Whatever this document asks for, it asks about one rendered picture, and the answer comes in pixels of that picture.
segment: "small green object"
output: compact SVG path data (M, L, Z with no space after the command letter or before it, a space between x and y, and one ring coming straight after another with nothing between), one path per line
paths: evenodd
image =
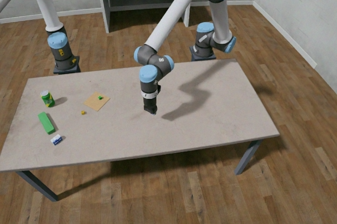
M44 104L46 104L46 107L52 107L55 105L52 94L48 90L44 90L41 92L41 98L44 101Z
M47 114L45 112L42 112L40 114L37 115L39 120L42 123L42 126L44 127L44 129L46 130L46 132L50 135L51 133L55 132L55 128L51 122L51 120L49 120Z

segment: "tabletop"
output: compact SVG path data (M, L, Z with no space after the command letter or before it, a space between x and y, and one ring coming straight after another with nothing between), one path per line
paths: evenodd
M175 64L159 83L156 115L143 110L139 71L29 79L0 154L0 171L147 157L279 135L235 59ZM54 107L40 98L45 89ZM95 91L110 97L99 111L83 104ZM43 111L56 126L51 135L38 120ZM54 146L50 140L57 134L63 141Z

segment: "robotic arm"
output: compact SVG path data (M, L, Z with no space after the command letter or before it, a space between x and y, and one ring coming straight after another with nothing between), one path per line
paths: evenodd
M136 62L144 65L139 74L144 110L152 115L157 112L156 97L161 90L158 81L174 68L170 56L161 57L157 52L191 1L174 0L144 46L134 52ZM227 0L209 1L213 23L198 25L195 45L190 47L192 61L215 59L213 48L229 53L236 42L229 30Z
M0 12L11 0L0 0ZM70 49L66 30L57 16L53 0L37 0L42 16L46 23L48 44L55 58L55 74L80 72L78 61Z

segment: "desk leg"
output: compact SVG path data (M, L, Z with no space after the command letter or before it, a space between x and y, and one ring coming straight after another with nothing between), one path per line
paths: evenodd
M256 152L257 148L260 146L261 142L262 142L262 140L256 140L256 141L252 141L249 144L248 149L246 150L245 154L243 155L239 164L237 165L237 167L234 170L235 175L240 175L243 172L244 168L248 164L249 160L251 160L252 156L255 154L255 152Z
M34 176L29 170L17 171L20 177L26 180L31 186L36 190L41 192L45 197L47 197L52 202L58 201L58 197L53 193L44 183L42 183L37 177Z
M185 12L183 13L183 15L181 16L181 19L183 20L185 27L189 26L189 21L190 21L190 7L191 4L189 4L185 10Z
M109 26L110 26L109 0L100 0L100 2L101 2L102 14L103 14L105 32L109 33Z

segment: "green rectangular block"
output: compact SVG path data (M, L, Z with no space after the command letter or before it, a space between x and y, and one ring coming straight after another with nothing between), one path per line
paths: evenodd
M55 128L51 122L51 120L49 120L47 114L45 112L42 112L40 114L37 115L39 120L41 121L44 129L46 130L46 132L50 135L51 133L55 132Z

